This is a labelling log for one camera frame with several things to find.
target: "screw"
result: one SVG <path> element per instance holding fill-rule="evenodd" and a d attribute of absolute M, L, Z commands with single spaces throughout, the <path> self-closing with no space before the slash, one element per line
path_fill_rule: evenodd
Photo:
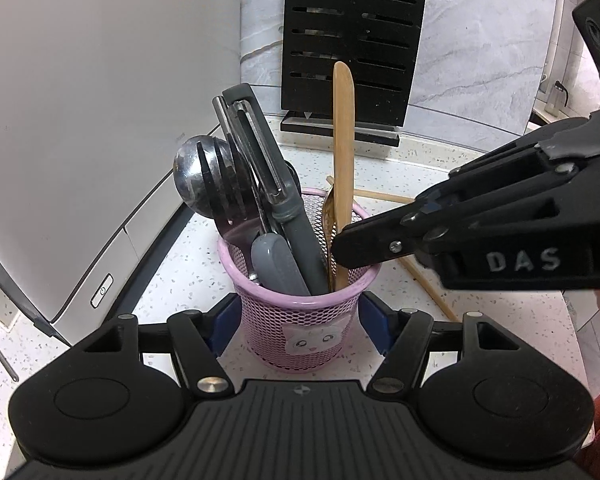
<path fill-rule="evenodd" d="M 379 394 L 397 394 L 404 388 L 404 383 L 395 377 L 381 377 L 374 381 L 373 389 Z"/>
<path fill-rule="evenodd" d="M 402 250 L 402 242 L 399 240 L 394 240 L 389 244 L 389 250 L 393 254 L 398 254 Z"/>
<path fill-rule="evenodd" d="M 436 240 L 437 238 L 442 238 L 448 231 L 449 229 L 446 227 L 435 227 L 424 235 L 423 240 L 425 242 L 430 242 L 432 240 Z"/>
<path fill-rule="evenodd" d="M 576 169 L 576 165 L 573 162 L 564 162 L 563 164 L 558 164 L 554 171 L 558 174 L 567 174 L 571 173 Z"/>
<path fill-rule="evenodd" d="M 197 386 L 206 394 L 221 394 L 229 387 L 229 383 L 222 377 L 203 377 L 198 381 Z"/>
<path fill-rule="evenodd" d="M 419 216 L 417 211 L 413 211 L 411 213 L 407 213 L 400 220 L 400 225 L 407 225 L 409 222 L 413 222 Z"/>

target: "speckled countertop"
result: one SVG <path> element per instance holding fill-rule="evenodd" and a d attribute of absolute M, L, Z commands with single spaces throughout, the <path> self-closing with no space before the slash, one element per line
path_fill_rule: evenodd
<path fill-rule="evenodd" d="M 404 144 L 412 150 L 417 141 L 411 139 Z M 431 146 L 432 144 L 429 144 L 425 148 L 429 149 Z M 282 150 L 285 157 L 295 166 L 305 187 L 326 186 L 325 177 L 332 173 L 331 153 L 293 146 L 283 146 Z M 449 164 L 445 164 L 441 153 L 434 154 L 436 167 L 427 166 L 426 162 L 422 162 L 425 159 L 411 155 L 403 157 L 397 154 L 392 156 L 391 160 L 357 156 L 356 187 L 415 196 L 446 178 Z M 463 157 L 464 155 L 458 160 L 456 153 L 449 159 L 453 160 L 451 165 L 455 165 L 455 161 L 465 162 Z M 372 214 L 396 206 L 393 203 L 369 199 L 360 199 L 359 203 Z M 209 310 L 216 301 L 233 290 L 218 259 L 217 237 L 212 221 L 198 215 L 192 217 L 136 307 L 135 313 L 140 322 L 162 322 L 171 314 L 190 308 Z M 382 266 L 370 290 L 392 308 L 415 307 L 429 312 L 435 319 L 445 319 L 424 290 L 395 263 L 389 262 Z M 562 296 L 558 292 L 540 294 L 443 291 L 443 294 L 459 316 L 469 310 L 483 311 L 586 384 L 575 332 Z M 35 373 L 64 350 L 63 345 L 38 332 L 24 316 L 20 316 L 9 333 L 0 327 L 0 347 L 19 373 L 21 380 Z M 448 353 L 435 355 L 429 364 L 430 371 L 450 364 L 454 358 L 454 355 Z M 362 328 L 355 324 L 340 355 L 317 372 L 306 376 L 294 375 L 293 378 L 357 378 L 366 384 L 380 361 L 381 357 Z M 173 375 L 166 355 L 147 355 L 144 362 Z M 246 347 L 240 330 L 220 362 L 236 385 L 240 385 L 247 377 L 288 378 L 257 360 Z M 6 413 L 8 399 L 15 386 L 0 367 L 0 478 L 4 475 L 13 445 L 13 433 Z"/>

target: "black knife rack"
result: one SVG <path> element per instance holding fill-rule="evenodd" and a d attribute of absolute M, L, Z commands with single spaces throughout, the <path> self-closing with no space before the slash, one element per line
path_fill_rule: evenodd
<path fill-rule="evenodd" d="M 356 120 L 402 125 L 425 0 L 285 0 L 283 110 L 331 117 L 333 65 L 349 66 Z"/>

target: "tiled wall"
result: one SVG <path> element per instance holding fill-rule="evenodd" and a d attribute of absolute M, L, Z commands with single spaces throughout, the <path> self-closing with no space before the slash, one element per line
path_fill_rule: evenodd
<path fill-rule="evenodd" d="M 280 112 L 284 0 L 242 0 L 242 80 Z M 404 128 L 490 150 L 521 135 L 555 0 L 426 0 Z"/>

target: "wooden handle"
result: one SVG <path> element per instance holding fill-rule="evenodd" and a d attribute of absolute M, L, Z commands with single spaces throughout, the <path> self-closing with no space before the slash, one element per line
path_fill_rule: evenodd
<path fill-rule="evenodd" d="M 333 177 L 327 176 L 327 182 L 333 186 Z M 410 204 L 413 202 L 413 198 L 408 196 L 392 195 L 389 193 L 380 193 L 377 191 L 367 191 L 366 189 L 355 189 L 353 190 L 353 196 L 362 196 L 364 198 L 375 198 L 376 200 L 385 200 L 386 202 L 396 202 L 398 204 Z"/>
<path fill-rule="evenodd" d="M 351 223 L 355 123 L 353 78 L 349 67 L 338 61 L 333 66 L 333 199 L 337 232 Z M 337 266 L 335 289 L 347 285 L 349 271 Z"/>
<path fill-rule="evenodd" d="M 429 280 L 423 275 L 423 273 L 415 263 L 413 263 L 406 256 L 398 258 L 398 261 L 400 262 L 400 264 L 402 264 L 404 269 L 416 279 L 420 286 L 427 291 L 427 294 L 429 294 L 431 299 L 436 302 L 436 305 L 440 307 L 440 310 L 448 318 L 449 321 L 460 321 L 459 317 L 456 316 L 456 313 L 449 308 L 449 306 L 445 303 L 445 300 L 442 299 L 442 296 L 440 296 L 436 289 L 433 288 Z"/>

